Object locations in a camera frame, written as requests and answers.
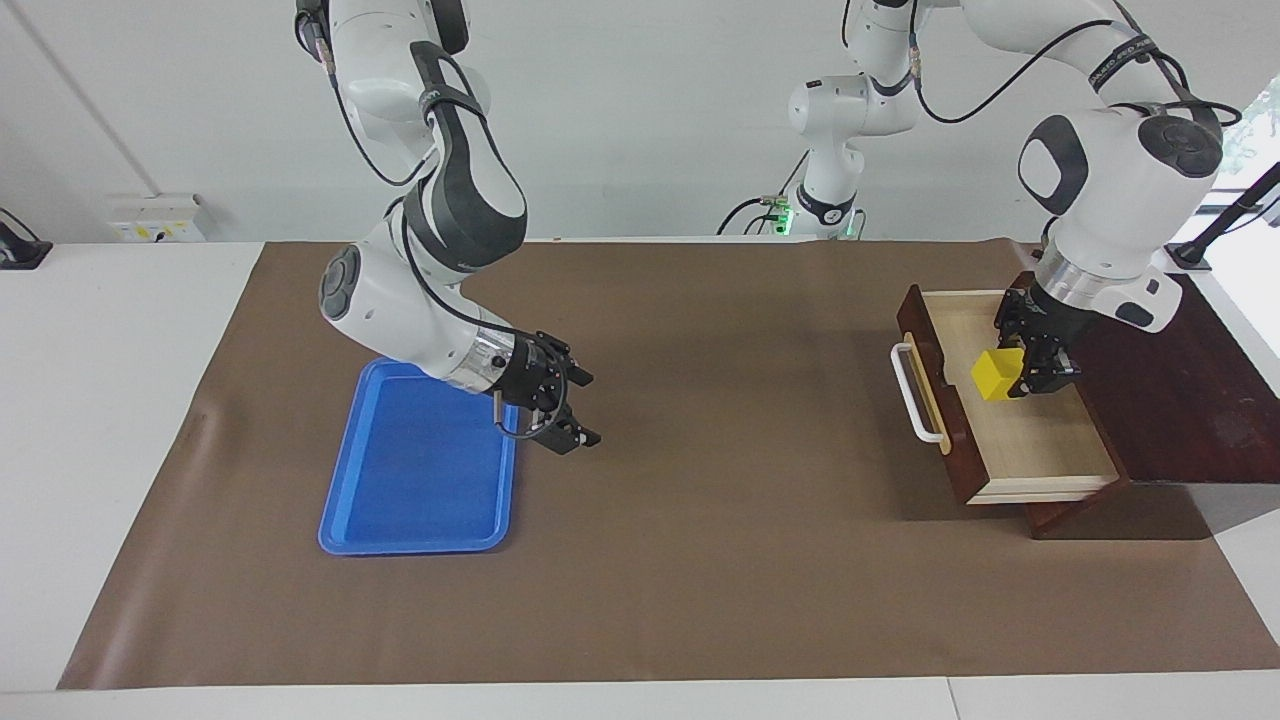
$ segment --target drawer handle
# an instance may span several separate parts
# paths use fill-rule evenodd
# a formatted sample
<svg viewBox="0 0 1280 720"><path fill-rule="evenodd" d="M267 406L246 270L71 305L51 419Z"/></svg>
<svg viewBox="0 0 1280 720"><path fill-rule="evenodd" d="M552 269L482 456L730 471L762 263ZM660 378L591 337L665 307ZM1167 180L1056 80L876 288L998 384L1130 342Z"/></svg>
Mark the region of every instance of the drawer handle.
<svg viewBox="0 0 1280 720"><path fill-rule="evenodd" d="M929 420L940 432L929 432L924 427L924 418L920 416L919 404L915 401L915 393L911 392L911 383L906 379L908 369L902 364L904 355L910 355L911 357L910 372L915 373L915 380L924 391L924 405L929 409ZM915 341L911 333L906 334L905 342L895 345L893 350L890 351L890 364L893 365L893 374L897 375L897 387L902 392L902 405L906 406L906 414L911 419L911 428L915 430L915 437L929 445L942 446L943 455L950 454L951 438L942 424L942 413L933 398L933 388L929 387L928 379L923 377L923 364L916 355Z"/></svg>

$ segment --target white electrical box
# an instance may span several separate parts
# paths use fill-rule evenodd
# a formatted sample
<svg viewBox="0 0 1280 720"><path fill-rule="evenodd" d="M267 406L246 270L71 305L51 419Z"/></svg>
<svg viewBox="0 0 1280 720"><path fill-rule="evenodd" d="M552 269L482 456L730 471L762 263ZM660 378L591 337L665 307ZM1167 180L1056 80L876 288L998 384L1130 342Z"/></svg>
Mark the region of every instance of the white electrical box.
<svg viewBox="0 0 1280 720"><path fill-rule="evenodd" d="M204 242L206 213L193 195L116 197L111 228L122 242Z"/></svg>

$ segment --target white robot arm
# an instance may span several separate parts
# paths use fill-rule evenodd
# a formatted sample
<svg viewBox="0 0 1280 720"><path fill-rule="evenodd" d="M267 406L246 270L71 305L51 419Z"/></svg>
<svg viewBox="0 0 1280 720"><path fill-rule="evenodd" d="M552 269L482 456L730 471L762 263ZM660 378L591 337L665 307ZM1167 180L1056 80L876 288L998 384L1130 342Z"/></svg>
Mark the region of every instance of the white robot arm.
<svg viewBox="0 0 1280 720"><path fill-rule="evenodd" d="M845 159L841 151L856 156L846 149L856 135L902 132L922 109L942 122L960 120L922 108L915 40L931 6L954 5L987 45L1071 65L1106 104L1047 118L1019 159L1023 186L1052 220L1034 284L1010 291L997 328L1001 346L1025 351L1010 396L1053 392L1079 374L1068 347L1098 315L1160 332L1176 313L1181 288L1152 265L1152 255L1212 187L1222 158L1215 108L1224 106L1192 95L1185 78L1174 73L1180 76L1180 67L1119 3L865 0L846 26L850 54L867 69L854 82L856 100L844 99L841 85L829 83L837 96L829 102L827 82L792 96L792 120L812 145L810 172L792 191L792 232L814 223L838 229L836 213L813 213L812 199L836 209L852 204L860 158L852 164L856 172L847 163L842 174L832 168Z"/></svg>
<svg viewBox="0 0 1280 720"><path fill-rule="evenodd" d="M376 352L492 395L499 428L503 402L531 410L529 432L517 437L559 454L596 445L600 436L566 402L570 383L593 379L570 347L511 328L460 292L466 277L520 249L527 220L479 94L452 56L467 42L460 0L297 4L298 40L325 67L361 154L360 137L375 140L413 168L392 181L365 155L379 177L410 190L330 261L324 316Z"/></svg>

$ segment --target white handle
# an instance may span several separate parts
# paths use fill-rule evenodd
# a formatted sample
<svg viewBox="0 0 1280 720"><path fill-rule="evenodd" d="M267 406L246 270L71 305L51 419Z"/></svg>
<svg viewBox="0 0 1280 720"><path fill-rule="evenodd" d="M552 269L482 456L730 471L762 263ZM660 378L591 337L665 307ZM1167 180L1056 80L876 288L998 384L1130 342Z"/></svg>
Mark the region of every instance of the white handle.
<svg viewBox="0 0 1280 720"><path fill-rule="evenodd" d="M942 445L942 441L946 439L942 433L931 433L925 429L924 419L920 418L920 407L915 402L915 393L911 392L911 383L906 380L909 370L902 366L902 354L913 351L910 342L900 342L888 352L888 360L893 365L893 374L897 375L897 387L902 391L902 404L906 405L906 414L911 416L915 437L931 445Z"/></svg>

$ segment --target wooden cabinet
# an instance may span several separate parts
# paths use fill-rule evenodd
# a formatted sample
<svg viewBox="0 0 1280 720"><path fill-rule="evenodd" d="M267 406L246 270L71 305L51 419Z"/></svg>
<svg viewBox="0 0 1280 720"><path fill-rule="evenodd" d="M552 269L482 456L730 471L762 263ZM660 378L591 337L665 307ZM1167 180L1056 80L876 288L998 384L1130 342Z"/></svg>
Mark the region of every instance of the wooden cabinet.
<svg viewBox="0 0 1280 720"><path fill-rule="evenodd" d="M900 348L956 500L1024 503L1033 536L1075 539L1197 539L1280 509L1280 400L1178 281L1164 332L1098 323L1073 348L1075 387L1002 402L969 378L1002 292L913 286Z"/></svg>

